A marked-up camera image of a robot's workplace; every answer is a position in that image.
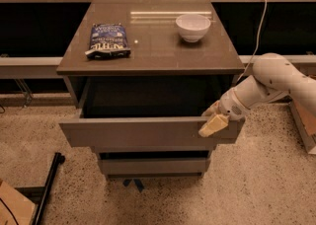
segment white bowl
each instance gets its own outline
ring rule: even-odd
[[[210,20],[202,15],[187,14],[176,19],[180,36],[188,42],[196,42],[207,33]]]

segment drawer front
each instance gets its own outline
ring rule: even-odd
[[[209,164],[209,159],[99,161],[99,167],[107,177],[201,175],[207,171]]]
[[[60,123],[73,147],[134,147],[134,146],[199,146],[234,143],[243,121],[231,121],[228,127],[203,138],[198,130],[207,117],[141,117],[141,118],[80,118]]]

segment open drawer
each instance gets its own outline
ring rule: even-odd
[[[198,135],[207,120],[201,113],[220,95],[212,77],[91,77],[78,113],[60,126],[73,147],[148,151],[232,143],[243,122],[230,122],[209,138]]]

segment blue bag of chips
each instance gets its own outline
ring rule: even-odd
[[[130,55],[126,31],[121,24],[95,24],[91,30],[89,59],[111,59]]]

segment white cord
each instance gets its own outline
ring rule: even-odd
[[[268,6],[267,0],[264,0],[264,1],[265,1],[265,8],[264,8],[264,12],[263,12],[263,15],[262,15],[262,17],[261,17],[261,21],[260,21],[260,24],[259,24],[259,27],[258,27],[258,31],[257,31],[256,48],[255,48],[255,51],[254,51],[254,53],[252,54],[252,56],[251,56],[251,58],[250,58],[250,60],[249,60],[249,62],[248,62],[248,64],[247,64],[247,66],[246,66],[244,72],[243,72],[243,73],[239,76],[239,78],[237,79],[237,82],[241,79],[241,77],[243,77],[243,76],[245,75],[246,71],[247,71],[248,68],[249,68],[249,65],[250,65],[251,61],[253,60],[253,58],[254,58],[254,56],[255,56],[257,50],[258,50],[258,47],[259,47],[259,40],[260,40],[260,33],[261,33],[261,27],[262,27],[262,25],[263,25],[264,18],[265,18],[265,16],[266,16],[266,12],[267,12],[267,6]]]

